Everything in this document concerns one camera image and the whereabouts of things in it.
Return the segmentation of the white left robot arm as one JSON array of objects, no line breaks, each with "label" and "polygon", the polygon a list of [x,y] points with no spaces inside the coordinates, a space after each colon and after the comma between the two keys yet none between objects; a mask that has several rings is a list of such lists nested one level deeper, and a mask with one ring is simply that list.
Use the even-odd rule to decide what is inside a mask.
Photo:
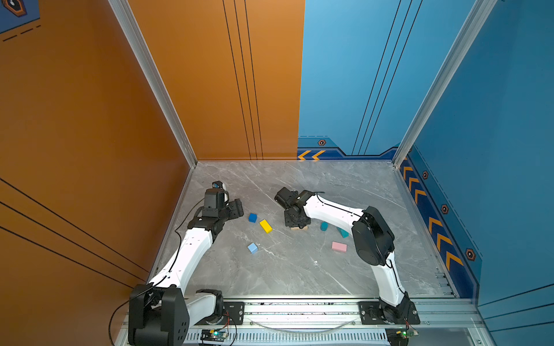
[{"label": "white left robot arm", "polygon": [[224,183],[212,183],[169,262],[150,282],[137,285],[131,292],[128,306],[130,345],[182,345],[193,325],[202,320],[223,320],[221,291],[201,289],[191,296],[186,296],[185,292],[201,258],[224,224],[243,215],[240,199],[230,200]]}]

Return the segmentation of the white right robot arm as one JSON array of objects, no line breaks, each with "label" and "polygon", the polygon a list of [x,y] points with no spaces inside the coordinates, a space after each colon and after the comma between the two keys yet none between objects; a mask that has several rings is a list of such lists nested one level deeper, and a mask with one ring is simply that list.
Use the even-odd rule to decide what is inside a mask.
[{"label": "white right robot arm", "polygon": [[386,324],[420,324],[408,291],[395,264],[395,235],[382,214],[372,206],[352,208],[324,199],[316,192],[282,188],[274,200],[284,209],[285,225],[300,228],[311,220],[337,226],[353,237],[357,255],[372,267],[379,288],[377,318]]}]

